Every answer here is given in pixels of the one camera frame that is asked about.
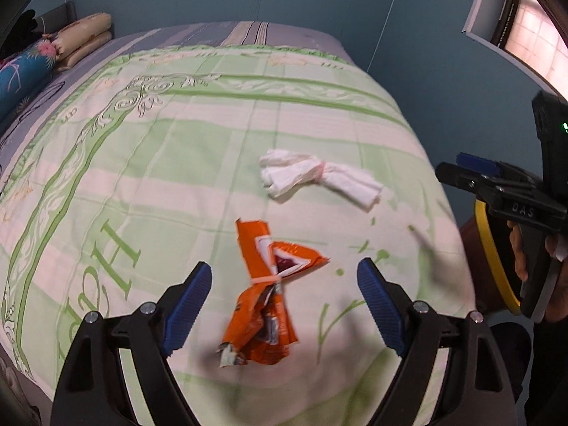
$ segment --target black sleeve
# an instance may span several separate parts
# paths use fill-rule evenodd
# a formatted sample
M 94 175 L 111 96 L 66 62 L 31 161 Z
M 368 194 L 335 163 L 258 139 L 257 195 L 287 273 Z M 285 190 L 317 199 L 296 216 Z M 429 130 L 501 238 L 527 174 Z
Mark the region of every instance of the black sleeve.
M 568 318 L 535 324 L 533 366 L 525 405 L 529 426 L 568 424 Z

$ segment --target yellow rim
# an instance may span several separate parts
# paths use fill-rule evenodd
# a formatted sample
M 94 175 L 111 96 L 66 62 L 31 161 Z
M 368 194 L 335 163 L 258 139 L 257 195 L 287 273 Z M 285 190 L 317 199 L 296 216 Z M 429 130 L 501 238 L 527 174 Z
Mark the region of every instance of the yellow rim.
M 481 202 L 481 200 L 475 200 L 475 222 L 477 224 L 477 230 L 479 231 L 481 244 L 484 247 L 485 258 L 487 258 L 489 269 L 491 270 L 497 289 L 501 294 L 501 298 L 503 298 L 505 305 L 513 314 L 519 315 L 521 313 L 521 303 L 510 287 L 509 280 L 503 269 L 497 247 L 495 246 L 495 242 L 493 242 L 493 234 L 489 228 L 485 203 Z

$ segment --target silver bolt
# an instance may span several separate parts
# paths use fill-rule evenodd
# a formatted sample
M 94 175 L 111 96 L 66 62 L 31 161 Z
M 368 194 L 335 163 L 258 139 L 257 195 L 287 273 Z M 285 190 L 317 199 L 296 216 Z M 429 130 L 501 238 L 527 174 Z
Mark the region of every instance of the silver bolt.
M 419 314 L 426 314 L 428 312 L 428 310 L 430 309 L 430 307 L 428 307 L 427 303 L 424 303 L 424 301 L 416 301 L 413 304 L 414 310 L 416 312 L 418 312 Z
M 155 311 L 155 303 L 152 303 L 151 301 L 148 301 L 147 303 L 144 303 L 142 306 L 140 306 L 140 312 L 142 314 L 152 314 Z
M 470 319 L 473 320 L 476 324 L 481 324 L 484 321 L 484 315 L 481 314 L 479 311 L 473 311 L 469 315 Z
M 84 321 L 86 321 L 87 324 L 93 324 L 98 318 L 99 314 L 95 311 L 91 311 L 84 317 Z

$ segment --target orange wrapper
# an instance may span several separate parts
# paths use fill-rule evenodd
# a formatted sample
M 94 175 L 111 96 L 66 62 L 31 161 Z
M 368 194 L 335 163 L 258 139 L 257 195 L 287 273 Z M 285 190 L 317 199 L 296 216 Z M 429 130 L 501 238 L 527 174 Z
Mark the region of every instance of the orange wrapper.
M 282 294 L 283 279 L 326 263 L 316 250 L 272 240 L 263 221 L 237 220 L 239 247 L 252 285 L 242 292 L 219 347 L 221 366 L 276 364 L 297 341 Z

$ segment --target blue gripper pad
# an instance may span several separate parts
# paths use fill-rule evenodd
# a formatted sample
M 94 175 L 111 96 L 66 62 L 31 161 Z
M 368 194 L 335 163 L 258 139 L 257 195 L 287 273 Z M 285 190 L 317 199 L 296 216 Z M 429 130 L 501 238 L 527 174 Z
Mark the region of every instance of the blue gripper pad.
M 501 176 L 501 168 L 493 160 L 476 157 L 475 155 L 459 153 L 455 158 L 455 163 L 466 170 L 475 171 L 476 173 L 485 174 L 485 176 L 497 177 Z
M 384 343 L 388 348 L 394 349 L 399 357 L 402 357 L 406 350 L 404 321 L 388 292 L 366 260 L 362 260 L 357 266 L 357 284 Z
M 203 263 L 201 268 L 193 274 L 195 274 L 195 277 L 165 324 L 162 349 L 166 357 L 169 357 L 176 349 L 183 347 L 191 327 L 193 327 L 195 319 L 211 290 L 212 275 L 211 267 L 208 264 Z

